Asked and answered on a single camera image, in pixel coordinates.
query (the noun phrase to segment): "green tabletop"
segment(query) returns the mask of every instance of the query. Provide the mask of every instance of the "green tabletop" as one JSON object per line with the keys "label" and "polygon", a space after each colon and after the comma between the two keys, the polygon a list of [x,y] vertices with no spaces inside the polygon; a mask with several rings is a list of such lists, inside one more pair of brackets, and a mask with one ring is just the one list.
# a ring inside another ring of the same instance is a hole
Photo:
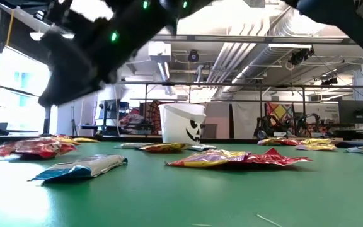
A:
{"label": "green tabletop", "polygon": [[[48,161],[0,159],[0,226],[363,226],[363,154],[296,151],[308,156],[297,170],[216,171],[164,166],[183,154],[113,149],[118,143],[82,144]],[[254,144],[213,144],[263,153]],[[95,179],[40,185],[27,182],[54,163],[92,154],[121,154],[120,166]]]}

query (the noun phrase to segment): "window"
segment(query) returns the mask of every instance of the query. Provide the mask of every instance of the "window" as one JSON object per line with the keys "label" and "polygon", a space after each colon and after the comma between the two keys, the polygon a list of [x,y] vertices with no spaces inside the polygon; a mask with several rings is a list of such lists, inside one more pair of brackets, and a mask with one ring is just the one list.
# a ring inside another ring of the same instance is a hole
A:
{"label": "window", "polygon": [[15,50],[0,54],[0,85],[16,90],[0,88],[0,122],[8,123],[7,130],[43,131],[45,109],[37,100],[49,76],[45,64]]}

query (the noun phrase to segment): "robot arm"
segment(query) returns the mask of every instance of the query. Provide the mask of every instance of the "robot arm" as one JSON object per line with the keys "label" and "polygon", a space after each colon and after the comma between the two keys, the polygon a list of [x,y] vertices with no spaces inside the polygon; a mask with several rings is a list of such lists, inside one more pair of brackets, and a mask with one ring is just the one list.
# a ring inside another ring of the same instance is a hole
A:
{"label": "robot arm", "polygon": [[[363,48],[363,1],[284,0],[314,21],[336,25]],[[113,18],[94,22],[69,9],[72,0],[50,5],[47,19],[74,33],[59,30],[41,39],[50,50],[52,75],[39,98],[45,107],[60,105],[117,82],[117,69],[164,27],[176,35],[177,21],[212,0],[105,0]]]}

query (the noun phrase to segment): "halloween bucket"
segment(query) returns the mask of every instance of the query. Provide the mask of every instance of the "halloween bucket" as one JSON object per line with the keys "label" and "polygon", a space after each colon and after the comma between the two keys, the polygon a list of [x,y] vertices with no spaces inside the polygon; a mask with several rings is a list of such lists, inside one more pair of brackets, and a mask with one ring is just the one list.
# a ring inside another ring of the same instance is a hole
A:
{"label": "halloween bucket", "polygon": [[163,142],[199,144],[205,120],[204,108],[189,103],[160,105]]}

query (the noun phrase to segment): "ceiling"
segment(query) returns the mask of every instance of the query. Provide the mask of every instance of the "ceiling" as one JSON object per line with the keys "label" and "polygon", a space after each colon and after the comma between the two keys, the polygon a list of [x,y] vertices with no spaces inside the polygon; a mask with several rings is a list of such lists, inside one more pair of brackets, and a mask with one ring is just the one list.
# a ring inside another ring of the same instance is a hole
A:
{"label": "ceiling", "polygon": [[[284,13],[287,6],[278,0],[266,0],[266,8],[251,8],[244,0],[219,0],[212,3],[192,16],[180,20],[178,24],[178,34],[195,34],[195,35],[270,35],[272,31],[268,29],[274,28],[284,19]],[[100,0],[90,0],[87,3],[83,0],[74,0],[73,10],[82,13],[85,17],[93,20],[99,16],[112,16],[112,12]],[[36,31],[45,32],[48,25],[33,19],[30,15],[21,12],[15,16],[25,22],[28,26]],[[332,26],[308,25],[309,18],[301,16],[296,23],[301,23],[302,28],[319,26],[318,32],[312,34],[312,37],[346,37],[343,32]],[[165,29],[160,34],[168,34]],[[222,42],[170,42],[171,43],[171,61],[169,62],[169,72],[171,81],[195,81],[196,70],[199,65],[214,69],[217,58],[220,56],[221,50],[225,45],[232,46]],[[237,45],[235,53],[231,54],[231,58],[236,56],[239,48],[244,45]],[[229,69],[228,76],[224,82],[230,83],[234,78],[258,56],[256,48],[259,45],[246,44],[247,48],[251,48],[246,55],[242,55],[242,60]],[[320,80],[321,75],[333,69],[340,69],[340,74],[351,75],[350,70],[360,68],[363,62],[363,50],[357,45],[314,45],[315,55],[303,64],[296,66],[293,70],[286,68],[286,62],[291,56],[291,52],[287,51],[267,66],[261,67],[260,74],[252,74],[249,78],[257,76],[263,77],[263,73],[267,72],[267,77],[263,79],[264,84],[310,84],[315,80]],[[188,54],[191,50],[197,50],[199,53],[199,61],[196,63],[188,63]],[[145,45],[133,59],[122,67],[122,74],[129,81],[150,81],[153,74],[159,73],[158,64],[151,61],[148,54],[148,44]],[[203,72],[203,81],[206,81],[209,75],[208,71]]]}

